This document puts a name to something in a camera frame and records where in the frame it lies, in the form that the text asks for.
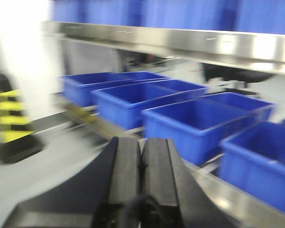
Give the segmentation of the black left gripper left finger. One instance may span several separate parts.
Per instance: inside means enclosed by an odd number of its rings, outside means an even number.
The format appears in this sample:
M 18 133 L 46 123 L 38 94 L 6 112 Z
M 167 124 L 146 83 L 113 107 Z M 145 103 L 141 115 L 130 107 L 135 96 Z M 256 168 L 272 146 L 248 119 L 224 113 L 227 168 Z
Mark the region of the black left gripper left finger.
M 18 203 L 4 228 L 116 228 L 123 207 L 140 191 L 140 146 L 113 137 L 65 182 Z

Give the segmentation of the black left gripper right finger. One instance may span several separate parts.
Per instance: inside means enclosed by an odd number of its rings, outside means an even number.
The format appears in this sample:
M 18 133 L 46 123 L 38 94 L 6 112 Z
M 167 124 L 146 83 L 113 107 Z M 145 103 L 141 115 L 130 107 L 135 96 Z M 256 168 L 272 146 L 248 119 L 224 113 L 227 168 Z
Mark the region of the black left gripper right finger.
M 196 182 L 171 139 L 148 138 L 142 155 L 143 192 L 156 199 L 159 209 L 145 211 L 143 228 L 236 227 Z

